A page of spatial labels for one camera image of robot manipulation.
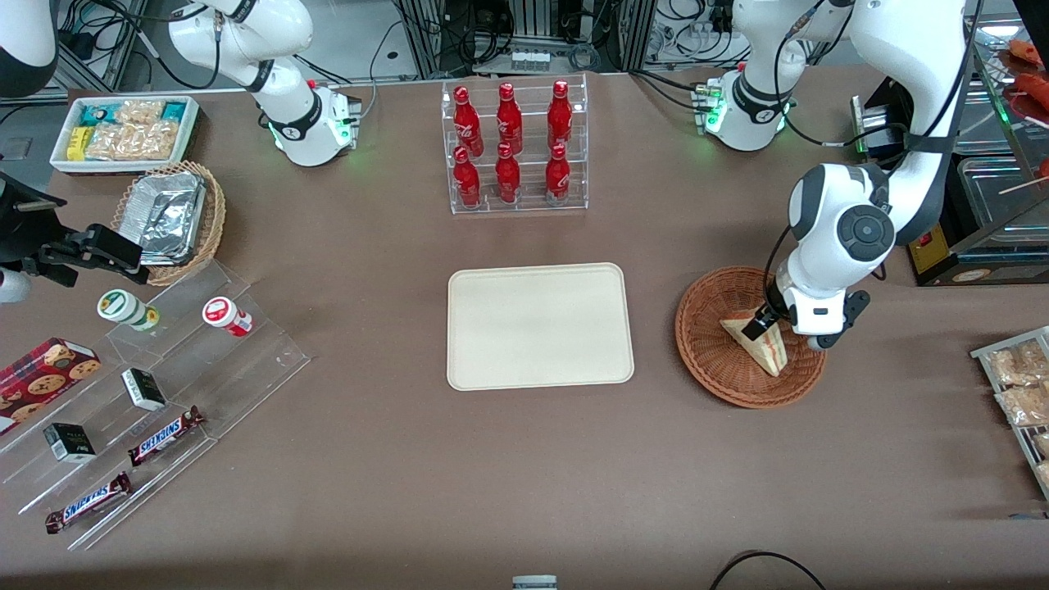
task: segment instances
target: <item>yellow label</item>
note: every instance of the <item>yellow label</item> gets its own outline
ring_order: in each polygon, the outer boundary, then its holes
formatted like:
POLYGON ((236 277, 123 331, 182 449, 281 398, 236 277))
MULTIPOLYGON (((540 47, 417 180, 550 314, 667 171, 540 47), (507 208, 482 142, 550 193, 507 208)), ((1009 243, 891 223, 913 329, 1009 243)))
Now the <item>yellow label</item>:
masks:
POLYGON ((933 238, 930 241, 921 246, 922 237, 912 241, 907 245, 907 249, 911 250, 911 257, 915 261, 915 269, 919 273, 923 273, 937 264, 940 260, 945 259, 950 255, 950 249, 947 248, 947 238, 943 236, 943 229, 940 228, 940 224, 937 224, 928 235, 933 238))
POLYGON ((73 127, 69 133, 69 146, 66 147, 66 160, 83 162, 84 150, 87 149, 87 144, 91 143, 92 133, 94 133, 93 127, 73 127))

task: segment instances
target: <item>red bottle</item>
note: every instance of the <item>red bottle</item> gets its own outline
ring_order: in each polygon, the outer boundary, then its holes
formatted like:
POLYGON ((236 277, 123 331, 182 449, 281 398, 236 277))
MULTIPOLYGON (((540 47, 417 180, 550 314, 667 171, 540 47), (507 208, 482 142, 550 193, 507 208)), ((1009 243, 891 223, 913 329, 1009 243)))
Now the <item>red bottle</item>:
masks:
POLYGON ((495 177, 499 182, 499 198, 507 205, 517 203, 521 190, 521 169, 514 160, 513 148, 508 142, 499 144, 499 161, 495 163, 495 177))
POLYGON ((455 134, 459 144, 466 146, 473 157, 480 157, 485 153, 485 142, 480 139, 477 109, 470 104, 470 92, 465 86, 457 86, 452 96, 455 98, 455 134))
POLYGON ((547 111, 547 127, 551 149, 559 143, 569 145, 572 139, 572 105, 569 104, 569 83, 563 80, 554 82, 554 100, 547 111))
POLYGON ((550 150, 547 163, 547 203, 554 207, 564 205, 569 198, 569 174, 572 168, 564 160, 564 144, 557 144, 550 150))
POLYGON ((459 201, 467 209, 480 207, 480 177, 477 169, 470 163, 470 154, 463 146, 455 146, 452 152, 455 157, 455 167, 452 168, 452 175, 455 176, 455 188, 459 193, 459 201))
POLYGON ((524 127, 521 123, 521 107, 514 100, 514 85, 499 84, 499 110, 495 113, 499 124, 499 141, 510 144, 514 154, 524 149, 524 127))

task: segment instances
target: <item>cookie box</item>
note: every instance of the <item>cookie box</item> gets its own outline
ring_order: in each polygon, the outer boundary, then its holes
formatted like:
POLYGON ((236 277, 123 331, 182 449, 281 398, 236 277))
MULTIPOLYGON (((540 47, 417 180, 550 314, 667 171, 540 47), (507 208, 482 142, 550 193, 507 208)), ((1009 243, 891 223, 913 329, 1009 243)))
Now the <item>cookie box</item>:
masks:
POLYGON ((50 338, 0 370, 0 436, 99 370, 94 351, 50 338))
POLYGON ((70 175, 107 175, 145 172, 154 168, 178 164, 183 161, 187 149, 189 149, 198 111, 199 106, 197 105, 197 102, 186 94, 148 94, 141 97, 126 96, 120 98, 90 97, 86 99, 77 99, 69 105, 69 112, 66 113, 65 122, 62 124, 62 130, 59 132, 59 139, 55 142, 55 149, 51 150, 50 157, 51 166, 56 170, 70 175), (66 154, 66 148, 69 147, 70 140, 74 140, 73 130, 81 124, 84 109, 88 106, 97 105, 100 102, 105 102, 107 100, 117 103, 125 99, 164 101, 167 103, 183 103, 186 105, 186 110, 183 111, 183 115, 178 124, 178 133, 175 135, 175 144, 171 150, 171 155, 167 160, 130 160, 119 162, 69 160, 66 154))

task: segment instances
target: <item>brown table surface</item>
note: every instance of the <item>brown table surface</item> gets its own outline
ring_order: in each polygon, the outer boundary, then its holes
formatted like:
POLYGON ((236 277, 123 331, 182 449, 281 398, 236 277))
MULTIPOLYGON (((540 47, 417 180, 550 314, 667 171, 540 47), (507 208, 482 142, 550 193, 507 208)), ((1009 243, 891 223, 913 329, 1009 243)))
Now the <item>brown table surface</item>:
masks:
MULTIPOLYGON (((794 183, 848 151, 788 131, 733 152, 627 76, 587 80, 591 209, 539 218, 449 213, 440 83, 382 87, 360 148, 317 169, 274 149, 250 96, 198 94, 196 160, 229 203, 218 257, 317 359, 89 551, 4 506, 0 587, 480 589, 549 572, 566 590, 706 588, 747 549, 830 588, 1049 587, 1049 522, 1005 518, 1036 484, 968 357, 1045 324, 1049 287, 918 289, 897 249, 808 397, 728 405, 678 357, 678 300, 708 271, 763 265, 794 183), (626 277, 630 381, 448 385, 452 273, 593 261, 626 277)), ((849 98, 880 80, 813 68, 792 115, 845 136, 849 98)), ((108 220, 127 183, 56 173, 50 190, 83 227, 108 220)), ((99 294, 129 285, 34 282, 30 301, 0 307, 3 364, 52 335, 93 342, 111 328, 99 294)), ((809 587, 741 569, 736 588, 809 587)))

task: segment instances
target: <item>wicker basket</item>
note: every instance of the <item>wicker basket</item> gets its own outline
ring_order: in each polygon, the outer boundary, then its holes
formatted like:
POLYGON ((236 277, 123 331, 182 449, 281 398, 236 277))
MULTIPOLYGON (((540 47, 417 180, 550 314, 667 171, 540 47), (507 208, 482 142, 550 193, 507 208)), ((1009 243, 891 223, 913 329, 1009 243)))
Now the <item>wicker basket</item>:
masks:
POLYGON ((727 267, 697 280, 678 305, 675 334, 678 352, 692 377, 713 395, 743 407, 777 407, 793 403, 812 389, 823 373, 826 353, 809 347, 780 322, 787 366, 772 377, 721 325, 732 312, 764 300, 765 273, 750 267, 727 267))
MULTIPOLYGON (((196 254, 189 262, 180 267, 149 267, 149 283, 153 287, 167 287, 184 275, 188 274, 194 267, 206 262, 215 256, 218 250, 218 243, 222 239, 222 224, 226 222, 226 196, 222 194, 222 187, 218 186, 215 176, 207 168, 194 162, 179 162, 156 170, 150 170, 147 174, 152 176, 163 174, 175 174, 177 172, 193 172, 208 183, 208 192, 205 194, 204 211, 200 213, 200 228, 197 230, 196 254)), ((109 227, 116 230, 124 218, 124 209, 127 207, 128 197, 134 183, 124 191, 124 197, 116 206, 116 214, 109 227)))

